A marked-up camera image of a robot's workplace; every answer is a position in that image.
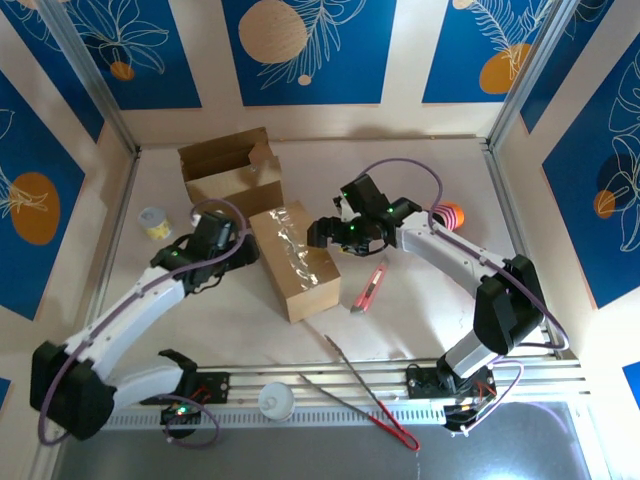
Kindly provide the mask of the brown cardboard box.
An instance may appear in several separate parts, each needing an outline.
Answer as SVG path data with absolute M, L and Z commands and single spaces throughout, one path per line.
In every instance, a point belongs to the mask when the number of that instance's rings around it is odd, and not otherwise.
M 289 323 L 339 304 L 341 275 L 326 250 L 307 245 L 312 217 L 300 202 L 254 215 L 250 224 Z
M 193 204 L 221 198 L 245 218 L 284 204 L 281 165 L 264 127 L 185 146 L 178 154 Z

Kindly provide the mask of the pink utility knife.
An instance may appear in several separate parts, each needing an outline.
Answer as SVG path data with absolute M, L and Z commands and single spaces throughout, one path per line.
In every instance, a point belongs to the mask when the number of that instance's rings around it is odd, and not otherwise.
M 380 286 L 383 283 L 384 277 L 388 270 L 388 266 L 389 260 L 387 257 L 384 257 L 378 264 L 376 269 L 373 271 L 364 289 L 353 302 L 350 308 L 351 314 L 364 314 L 370 309 L 380 289 Z

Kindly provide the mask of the orange striped ball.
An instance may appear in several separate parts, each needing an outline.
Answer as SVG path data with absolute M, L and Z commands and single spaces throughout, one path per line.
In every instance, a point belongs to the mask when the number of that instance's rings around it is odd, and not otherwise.
M 434 219 L 449 231 L 459 229 L 465 222 L 464 211 L 458 204 L 442 202 L 432 211 Z

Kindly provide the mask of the yellow can grey lid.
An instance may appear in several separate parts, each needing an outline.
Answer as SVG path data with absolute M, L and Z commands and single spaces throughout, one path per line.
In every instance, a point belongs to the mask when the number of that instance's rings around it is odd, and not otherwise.
M 147 207 L 138 215 L 138 223 L 146 235 L 154 240 L 167 239 L 172 233 L 172 225 L 167 213 L 160 207 Z

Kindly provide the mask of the white plastic cup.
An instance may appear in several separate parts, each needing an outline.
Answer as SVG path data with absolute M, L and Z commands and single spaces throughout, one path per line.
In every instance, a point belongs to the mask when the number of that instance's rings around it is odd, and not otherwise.
M 269 420 L 284 422 L 294 413 L 294 393 L 292 389 L 284 383 L 268 383 L 260 391 L 258 405 L 260 412 Z

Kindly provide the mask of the black controller board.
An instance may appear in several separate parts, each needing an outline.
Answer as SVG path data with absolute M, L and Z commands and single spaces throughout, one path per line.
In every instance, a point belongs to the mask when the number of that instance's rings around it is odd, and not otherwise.
M 477 387 L 477 396 L 470 403 L 444 407 L 444 428 L 452 438 L 467 436 L 475 425 L 498 399 L 497 391 L 486 384 Z
M 170 440 L 183 440 L 195 432 L 202 420 L 201 412 L 187 404 L 173 403 L 160 413 L 160 425 Z

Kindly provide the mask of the grey metal sheet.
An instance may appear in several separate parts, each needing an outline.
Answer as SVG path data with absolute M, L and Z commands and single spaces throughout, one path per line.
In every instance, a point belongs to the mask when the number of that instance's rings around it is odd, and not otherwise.
M 413 452 L 372 425 L 225 428 L 187 450 L 159 431 L 70 441 L 53 480 L 612 480 L 564 402 L 507 403 L 469 436 L 416 425 Z

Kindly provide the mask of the aluminium side rail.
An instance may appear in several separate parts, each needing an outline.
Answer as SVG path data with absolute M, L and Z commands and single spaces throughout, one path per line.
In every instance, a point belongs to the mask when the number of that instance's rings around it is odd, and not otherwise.
M 141 147 L 137 146 L 124 169 L 123 178 L 116 184 L 115 200 L 109 207 L 103 221 L 93 252 L 87 283 L 73 325 L 74 333 L 90 326 L 101 313 L 105 303 L 106 291 L 134 188 L 140 156 Z
M 483 145 L 483 147 L 483 155 L 485 158 L 487 169 L 493 182 L 496 196 L 498 198 L 498 202 L 514 251 L 517 254 L 522 254 L 528 258 L 532 258 L 530 249 L 524 236 L 524 231 L 522 229 L 521 221 L 514 202 L 514 197 L 509 188 L 506 175 L 503 172 L 503 168 L 500 165 L 499 158 L 496 153 L 493 153 L 490 150 L 488 144 Z M 553 355 L 557 360 L 577 359 L 576 355 L 570 348 L 570 343 L 567 336 L 565 339 L 563 339 L 560 330 L 548 320 L 546 315 L 543 315 L 543 321 L 539 329 L 541 330 L 546 343 L 550 345 L 565 345 L 564 350 L 548 348 L 550 355 Z

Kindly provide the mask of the blue floral wall poster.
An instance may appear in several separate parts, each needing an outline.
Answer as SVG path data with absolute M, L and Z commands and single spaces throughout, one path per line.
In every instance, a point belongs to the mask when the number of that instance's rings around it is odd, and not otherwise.
M 640 286 L 640 35 L 543 163 L 597 306 Z
M 449 0 L 422 102 L 501 102 L 556 0 Z
M 578 0 L 520 116 L 528 135 L 574 119 L 640 34 L 640 0 Z
M 397 0 L 221 0 L 246 107 L 377 105 Z
M 67 0 L 63 7 L 120 109 L 202 106 L 169 0 Z
M 39 62 L 88 135 L 97 143 L 105 120 L 45 24 L 35 0 L 0 0 L 0 11 Z
M 0 306 L 35 319 L 84 179 L 0 72 Z

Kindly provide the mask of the aluminium frame rail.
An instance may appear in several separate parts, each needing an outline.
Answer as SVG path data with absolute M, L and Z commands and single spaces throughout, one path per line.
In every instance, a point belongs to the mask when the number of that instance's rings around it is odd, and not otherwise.
M 168 401 L 169 392 L 177 384 L 181 371 L 228 372 L 229 393 L 226 404 L 249 399 L 251 391 L 270 382 L 281 382 L 291 388 L 308 389 L 298 375 L 302 373 L 322 388 L 332 391 L 364 390 L 343 361 L 336 364 L 308 364 L 261 367 L 199 367 L 194 361 L 166 350 L 154 361 L 138 368 L 113 371 L 100 378 L 89 362 L 75 361 L 68 369 L 64 352 L 35 353 L 32 359 L 30 405 L 60 426 L 71 430 L 90 420 L 105 423 L 111 415 L 133 404 L 160 405 Z M 379 399 L 398 396 L 408 400 L 405 369 L 399 361 L 357 362 L 353 366 Z M 576 360 L 544 358 L 507 358 L 487 366 L 493 373 L 497 395 L 511 391 L 516 395 L 547 397 L 587 395 L 590 387 Z M 442 404 L 461 404 L 463 399 L 428 400 Z

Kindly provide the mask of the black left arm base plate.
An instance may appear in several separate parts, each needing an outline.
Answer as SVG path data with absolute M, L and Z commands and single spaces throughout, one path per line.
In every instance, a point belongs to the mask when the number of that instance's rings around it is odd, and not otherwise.
M 178 384 L 169 395 L 184 397 L 201 405 L 226 404 L 229 381 L 228 372 L 181 371 Z

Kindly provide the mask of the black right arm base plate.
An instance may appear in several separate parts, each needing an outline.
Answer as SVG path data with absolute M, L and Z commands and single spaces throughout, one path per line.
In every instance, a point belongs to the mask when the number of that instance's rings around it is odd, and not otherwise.
M 482 367 L 469 378 L 454 379 L 452 383 L 441 380 L 437 373 L 435 367 L 421 367 L 417 363 L 410 363 L 405 369 L 409 398 L 482 399 L 497 396 L 493 373 L 488 367 Z

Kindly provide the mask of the aluminium corner post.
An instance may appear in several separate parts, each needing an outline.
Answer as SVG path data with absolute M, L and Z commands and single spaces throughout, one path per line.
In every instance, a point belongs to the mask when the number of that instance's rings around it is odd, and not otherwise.
M 486 137 L 487 148 L 494 153 L 507 135 L 510 125 L 519 115 L 519 111 L 528 98 L 533 86 L 539 78 L 549 56 L 553 53 L 565 27 L 580 0 L 553 0 L 548 16 L 541 25 L 524 65 L 516 76 L 511 90 Z
M 75 75 L 123 147 L 134 156 L 139 145 L 134 140 L 120 108 L 93 57 L 64 7 L 57 0 L 34 0 L 37 10 Z

